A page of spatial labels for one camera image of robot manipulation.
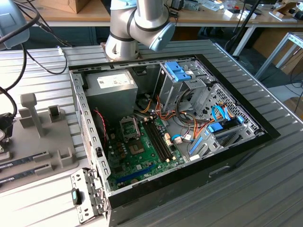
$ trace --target connector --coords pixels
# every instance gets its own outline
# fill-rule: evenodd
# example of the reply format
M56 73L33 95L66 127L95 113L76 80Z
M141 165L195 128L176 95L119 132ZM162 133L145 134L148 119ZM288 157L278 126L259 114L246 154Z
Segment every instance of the connector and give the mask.
M57 48L58 48L59 54L62 55L62 56L65 56L65 53L64 53L63 49L60 46L57 46Z

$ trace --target black wire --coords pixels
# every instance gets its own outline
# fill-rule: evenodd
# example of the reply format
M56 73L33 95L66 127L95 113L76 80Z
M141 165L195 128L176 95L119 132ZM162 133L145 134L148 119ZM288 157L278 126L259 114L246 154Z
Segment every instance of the black wire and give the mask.
M237 31L237 29L238 29L238 26L239 26L239 24L240 24L240 21L241 21L241 18L242 18L242 15L243 15L244 10L245 10L245 3L244 3L244 5L243 5L242 13L241 13L240 19L239 19L239 21L238 21L238 23L237 23L237 26L236 26L234 32L232 33L234 36L233 36L232 38L230 38L230 39L226 42L226 44L225 44L225 46L224 46L224 49L225 49L225 50L226 50L227 44L228 44L231 40L233 40L234 37L236 37L235 33L236 33L236 31Z
M288 88L288 86L284 85L288 90L290 90L291 92L293 92L295 95L300 96L298 93L294 92L292 89Z
M23 65L22 65L22 69L21 69L21 72L19 74L19 76L17 77L17 79L15 80L14 83L12 83L12 85L10 85L9 87L7 87L5 90L6 91L9 91L11 90L14 86L17 85L17 83L19 83L19 81L21 80L21 78L23 77L23 74L25 72L25 68L27 66L27 53L26 53L26 50L25 50L25 47L23 44L20 44L21 47L22 47L22 50L23 50Z
M36 15L33 19L31 19L31 21L29 21L26 25L18 28L17 30L15 31L12 31L11 33L3 36L2 38L0 38L0 44L4 43L5 41L11 39L12 37L20 34L21 32L24 32L25 30L29 29L31 26L33 26L35 23L37 23L39 21L39 18L40 18L40 14L39 12L36 10L36 9L33 9L29 6L26 6L26 5L22 5L18 2L14 2L16 5L18 5L19 7L22 7L22 8L25 8L25 9L28 9L32 12L34 12Z
M25 1L25 2L19 2L19 3L21 3L21 4L27 4L27 3L28 3L28 1Z
M299 103L300 103L300 100L301 100L302 95L303 95L303 91L302 91L302 93L301 93L301 95L300 95L300 97L299 97L299 99L298 99L297 106L295 107L294 113L295 113L295 112L297 111L297 109L298 109L298 106L299 106Z
M299 63L302 61L302 59L303 59L303 57L298 61L298 63L296 64L296 66L293 68L293 70L291 71L291 73L290 73L290 83L293 85L293 79L294 78L296 78L297 76L299 76L300 75L300 73L302 72L302 71L300 71L294 78L293 78L293 73L294 73L294 70L297 68L297 66L299 65Z
M32 4L32 1L27 0L27 3L30 4L31 7L33 7L34 9L36 9L36 7ZM41 20L45 23L45 25L48 27L48 29L53 32L53 30L51 29L51 27L48 25L48 23L44 20L44 18L40 15Z
M19 7L19 9L26 15L28 16L30 19L32 19L32 17L26 13L23 9L21 9ZM64 46L69 46L69 47L74 47L74 45L68 43L67 41L64 41L62 39L60 39L58 36L56 36L56 34L53 32L53 30L51 29L51 27L49 27L48 23L43 19L43 17L40 15L40 18L45 22L46 25L44 25L43 23L40 23L39 21L36 23L43 31L51 34L59 43L61 43Z
M13 112L13 117L16 117L17 115L17 104L15 102L15 100L12 98L12 96L10 96L10 94L4 90L2 87L0 87L0 92L2 92L3 94L5 94L5 96L10 100L10 102L12 103L13 107L14 107L14 112Z
M240 21L241 21L241 18L242 18L243 12L244 12L244 10L245 10L245 5L246 5L246 3L244 3L244 5L243 5L242 13L241 13L240 19L239 19L239 21L238 21L238 23L237 23L237 26L236 26L236 28L235 28L235 30L234 30L234 32L233 32L233 35L234 35L234 34L237 32L237 29L238 29L239 23L240 23Z
M290 63L294 62L294 61L295 61L298 57L300 57L301 55L302 55L302 53L299 54L299 55L297 55L297 56L296 56L294 59L292 59L292 60L289 59L289 61L286 62L284 65L282 65L280 68L285 67L285 66L289 65ZM266 79L270 78L271 76L275 75L275 74L280 70L280 68L278 68L274 73L270 74L269 76L267 76L267 77L261 79L260 82L263 82L264 80L266 80Z
M67 69L67 58L66 56L64 55L64 58L65 58L65 66L64 66L64 69L61 71L61 72L51 72L50 70L48 70L47 68L45 68L43 65L41 65L39 62L37 62L33 56L26 50L26 53L28 54L28 56L30 57L31 60L33 60L37 65L39 65L42 69L44 69L46 72L48 73L51 73L53 75L60 75L62 73L65 72L65 70Z

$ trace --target gray metal table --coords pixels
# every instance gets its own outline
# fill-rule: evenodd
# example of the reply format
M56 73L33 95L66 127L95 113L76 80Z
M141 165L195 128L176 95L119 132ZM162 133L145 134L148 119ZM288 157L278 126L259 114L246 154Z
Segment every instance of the gray metal table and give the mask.
M288 32L284 38L281 40L281 42L278 44L278 46L274 49L274 51L271 53L271 55L267 58L267 60L264 62L264 64L261 66L259 71L256 73L255 77L259 79L265 70L269 67L269 65L273 62L273 60L276 58L276 56L279 54L279 52L285 47L285 45L288 42L293 42L294 44L289 48L287 53L281 58L281 60L278 62L276 67L279 69L281 66L284 65L284 63L291 58L291 56L294 54L296 49L303 48L303 32L295 32L291 33Z
M220 46L208 40L171 42L159 53L142 45L140 49L144 58L164 57L172 53L204 54L273 124L281 137L232 173L123 226L302 226L302 121L233 58L225 54ZM106 61L98 46L65 50L69 65ZM55 49L30 52L38 61L53 70L64 66L64 59ZM0 52L0 59L1 84L7 79L13 81L21 69L22 53ZM50 104L59 104L68 114L77 157L82 158L80 167L87 166L79 126L76 123L68 73L52 76L39 69L31 60L28 61L24 78L11 94L18 100L22 93L36 92L38 110L44 110ZM5 204L0 207L1 223L4 226L7 223L11 226L77 226L78 217L71 200L69 180L69 174L74 171L0 194L0 204ZM105 221L98 218L87 226L105 226Z

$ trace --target yellow wire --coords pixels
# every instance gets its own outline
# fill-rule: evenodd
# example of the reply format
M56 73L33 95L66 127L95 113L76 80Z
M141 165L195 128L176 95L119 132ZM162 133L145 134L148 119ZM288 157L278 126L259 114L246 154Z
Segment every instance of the yellow wire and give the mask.
M146 113L146 112L150 109L151 102L152 102L152 100L149 101L149 103L148 103L146 109L145 109L145 110L142 110L142 111L140 111L140 112L141 112L141 113Z

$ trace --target black cable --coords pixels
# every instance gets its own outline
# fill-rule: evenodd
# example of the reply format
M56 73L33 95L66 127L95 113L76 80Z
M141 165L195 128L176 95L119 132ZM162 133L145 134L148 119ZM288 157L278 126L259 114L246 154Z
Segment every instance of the black cable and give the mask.
M36 7L30 2L30 0L26 0L26 1L31 5L31 7L33 7L34 9L36 9ZM60 39L59 37L57 37L55 35L55 33L53 32L53 30L51 29L51 27L48 25L48 23L44 20L43 16L40 15L40 17L41 17L41 20L45 23L46 27L49 29L49 33L51 33L58 42L60 42L61 44L65 45L65 46L73 47L72 44L68 43L65 40Z
M40 66L42 69L44 69L46 72L51 73L53 75L60 75L62 73L65 72L65 70L67 69L67 58L65 56L65 54L63 55L65 58L65 66L64 69L61 72L51 72L50 70L48 70L47 68L45 68L43 65L41 65L39 62L37 62L33 56L26 50L26 53L28 54L28 56L30 57L31 60L33 60L38 66Z
M254 11L256 10L258 4L260 3L261 0L256 0L256 2L253 4L253 6L251 7L251 11L249 12L249 14L246 16L243 24L241 25L240 29L238 30L236 37L229 43L229 45L226 48L226 51L229 53L232 50L232 47L234 46L234 44L237 42L237 40L239 39L239 37L241 36L241 34L243 33L248 21L250 20L251 15L254 13Z
M19 9L26 15L28 16L30 19L32 19L32 17L26 13L23 9L21 9L21 7L19 7ZM69 46L69 47L74 47L74 45L68 43L67 41L64 41L62 39L60 39L58 36L56 36L56 34L53 32L53 30L49 27L49 25L46 23L46 25L44 25L43 23L40 23L39 21L36 23L43 31L51 34L59 43L61 43L64 46Z
M15 100L12 98L12 96L10 96L10 94L4 90L2 87L0 87L0 92L2 92L3 94L5 94L5 96L10 100L10 102L12 103L13 107L14 107L14 112L13 112L13 117L16 117L17 115L17 104L15 102Z
M291 92L293 92L295 95L300 96L298 93L294 92L292 89L290 89L288 86L284 85L288 90L290 90Z
M239 19L239 21L238 21L238 23L237 23L237 26L236 26L236 28L235 28L233 34L235 34L235 33L237 32L238 26L239 26L239 24L240 24L240 21L241 21L242 15L243 15L243 12L244 12L244 10L245 10L245 5L246 5L246 3L244 3L244 5L243 5L243 9L242 9L242 12L241 12L240 19Z
M293 68L293 70L291 71L290 73L290 83L293 85L293 79L296 78L297 76L300 75L300 73L302 71L300 71L297 75L295 75L295 77L293 78L293 73L294 73L294 70L297 68L297 66L299 65L299 63L302 61L303 57L298 61L298 63L296 64L296 66Z
M19 2L19 3L21 3L21 4L27 4L27 3L28 3L28 1Z
M301 93L301 95L300 95L300 97L299 97L299 99L298 99L297 106L295 107L294 113L295 113L295 112L297 111L297 109L298 109L298 106L299 106L299 103L300 103L300 100L301 100L302 95L303 95L303 91L302 91L302 93Z
M9 91L11 90L14 86L17 85L17 83L19 83L19 81L21 80L21 78L23 77L23 74L25 72L25 68L27 66L27 53L26 53L26 50L25 50L25 47L23 44L20 44L21 47L22 47L22 50L23 50L23 65L22 65L22 69L21 69L21 72L19 74L19 76L17 77L17 79L15 80L14 83L12 83L9 87L7 87L5 90L6 91Z
M235 32L237 31L238 26L239 26L239 24L240 24L240 21L241 21L243 12L244 12L244 10L245 10L245 4L246 4L246 3L244 3L244 5L243 5L242 13L241 13L240 19L239 19L239 21L238 21L238 23L237 23L237 26L236 26L234 32L232 33L234 36L233 36L232 38L230 38L230 39L226 42L226 44L225 44L225 46L224 46L224 49L225 49L225 50L226 50L226 46L228 45L228 43L229 43L231 40L233 40L234 37L236 37Z
M290 63L294 62L294 61L295 61L298 57L300 57L302 54L303 54L303 53L297 55L293 60L291 60L291 59L295 56L295 55L293 55L293 56L289 59L289 61L286 62L284 65L282 65L280 68L285 67L285 66L289 65ZM264 80L266 80L266 79L272 77L273 75L275 75L275 74L280 70L280 68L278 68L274 73L270 74L269 76L267 76L267 77L261 79L260 82L263 82Z
M33 7L34 9L37 10L37 8L32 4L32 1L27 0L27 2L30 4L31 7ZM51 27L48 25L48 23L44 20L44 18L40 15L41 20L45 23L45 25L48 27L48 29L53 32L53 30L51 29Z
M31 19L31 21L29 21L26 25L18 28L17 30L15 31L12 31L11 33L3 36L2 38L0 38L0 44L4 43L5 41L11 39L12 37L20 34L21 32L24 32L25 30L29 29L31 26L33 26L35 23L37 23L39 21L39 18L40 18L40 14L39 12L36 10L36 9L33 9L29 6L26 6L26 5L22 5L18 2L14 2L16 5L18 5L19 7L22 7L22 8L25 8L25 9L28 9L32 12L34 12L36 15L33 19Z

